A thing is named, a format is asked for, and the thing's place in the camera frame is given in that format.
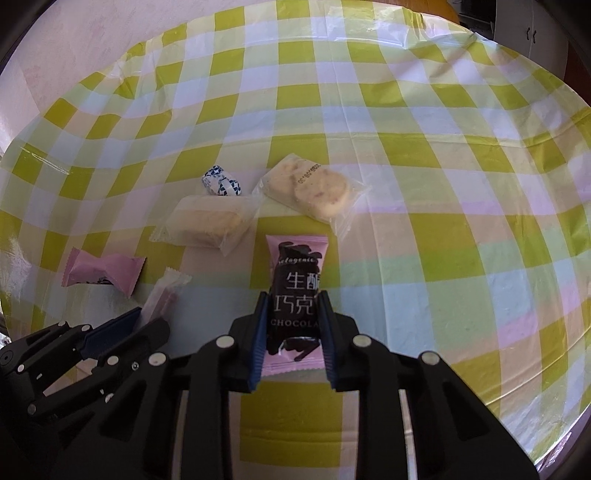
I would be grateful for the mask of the orange leather sofa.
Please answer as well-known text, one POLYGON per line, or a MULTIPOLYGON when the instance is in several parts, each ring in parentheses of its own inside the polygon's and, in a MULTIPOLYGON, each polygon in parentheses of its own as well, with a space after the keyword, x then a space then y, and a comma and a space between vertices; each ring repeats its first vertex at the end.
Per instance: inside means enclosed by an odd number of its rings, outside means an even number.
POLYGON ((435 15, 457 24, 460 23, 456 9, 448 0, 409 0, 406 5, 416 12, 435 15))

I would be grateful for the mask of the small pink candy packet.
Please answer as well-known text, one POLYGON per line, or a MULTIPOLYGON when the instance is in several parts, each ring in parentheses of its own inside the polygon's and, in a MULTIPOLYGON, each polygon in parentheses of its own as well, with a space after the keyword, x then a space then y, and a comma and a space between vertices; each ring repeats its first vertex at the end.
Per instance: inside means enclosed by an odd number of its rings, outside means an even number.
POLYGON ((61 286, 76 284, 112 285, 129 298, 143 269, 145 257, 110 254, 96 257, 73 248, 68 255, 61 286))

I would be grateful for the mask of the yellow green checkered tablecloth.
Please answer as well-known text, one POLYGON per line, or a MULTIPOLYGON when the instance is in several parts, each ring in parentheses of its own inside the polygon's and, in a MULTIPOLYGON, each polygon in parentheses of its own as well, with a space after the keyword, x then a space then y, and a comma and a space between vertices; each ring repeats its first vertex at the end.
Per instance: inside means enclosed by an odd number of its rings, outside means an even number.
POLYGON ((10 335, 99 324, 191 276, 168 350, 228 330, 270 286, 269 235, 322 235, 321 285, 363 333, 435 350, 540 461, 590 404, 590 108, 447 20, 273 1, 184 22, 54 100, 1 161, 10 335), (252 191, 294 153, 365 184, 348 234, 266 200, 228 256, 151 242, 214 165, 252 191), (132 295, 62 287, 73 248, 145 257, 132 295))

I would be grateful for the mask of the white cabinet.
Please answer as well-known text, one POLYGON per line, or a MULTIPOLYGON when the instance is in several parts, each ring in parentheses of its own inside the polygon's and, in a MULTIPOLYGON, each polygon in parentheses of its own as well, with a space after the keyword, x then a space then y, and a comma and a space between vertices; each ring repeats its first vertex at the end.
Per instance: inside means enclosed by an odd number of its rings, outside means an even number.
POLYGON ((568 38, 538 1, 497 0, 494 40, 564 77, 568 38))

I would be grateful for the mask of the clear wrapped cake slice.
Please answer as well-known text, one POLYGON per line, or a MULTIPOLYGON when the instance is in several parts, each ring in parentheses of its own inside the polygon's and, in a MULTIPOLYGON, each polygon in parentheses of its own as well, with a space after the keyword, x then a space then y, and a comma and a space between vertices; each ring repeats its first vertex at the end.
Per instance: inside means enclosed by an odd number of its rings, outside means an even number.
POLYGON ((257 195, 186 196, 164 215, 149 240, 217 249, 228 256, 252 226, 262 203, 263 199, 257 195))

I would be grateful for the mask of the clear bag of two biscuits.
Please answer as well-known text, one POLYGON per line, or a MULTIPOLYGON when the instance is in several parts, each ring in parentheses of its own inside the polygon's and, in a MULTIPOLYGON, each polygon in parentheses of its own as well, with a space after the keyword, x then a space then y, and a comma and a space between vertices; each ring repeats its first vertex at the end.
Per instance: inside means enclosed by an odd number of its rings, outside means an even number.
POLYGON ((263 175, 253 193, 328 224, 338 238, 348 234, 356 203, 369 188, 329 166, 288 154, 263 175))

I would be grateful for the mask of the pink black chocolate bar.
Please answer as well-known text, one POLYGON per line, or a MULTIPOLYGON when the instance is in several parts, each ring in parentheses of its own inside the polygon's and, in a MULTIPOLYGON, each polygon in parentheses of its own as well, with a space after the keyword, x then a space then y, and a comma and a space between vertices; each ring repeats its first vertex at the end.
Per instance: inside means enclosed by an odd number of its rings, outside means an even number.
POLYGON ((325 236, 269 235, 271 286, 263 375, 324 367, 318 323, 325 236))

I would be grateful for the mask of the blue white wrapped candy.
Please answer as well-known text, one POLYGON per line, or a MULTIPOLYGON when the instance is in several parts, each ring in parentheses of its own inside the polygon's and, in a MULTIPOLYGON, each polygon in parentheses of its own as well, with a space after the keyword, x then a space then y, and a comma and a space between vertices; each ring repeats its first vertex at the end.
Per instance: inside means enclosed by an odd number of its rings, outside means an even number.
POLYGON ((214 165, 201 176, 201 183, 208 194, 214 196, 240 196, 242 186, 219 165, 214 165))

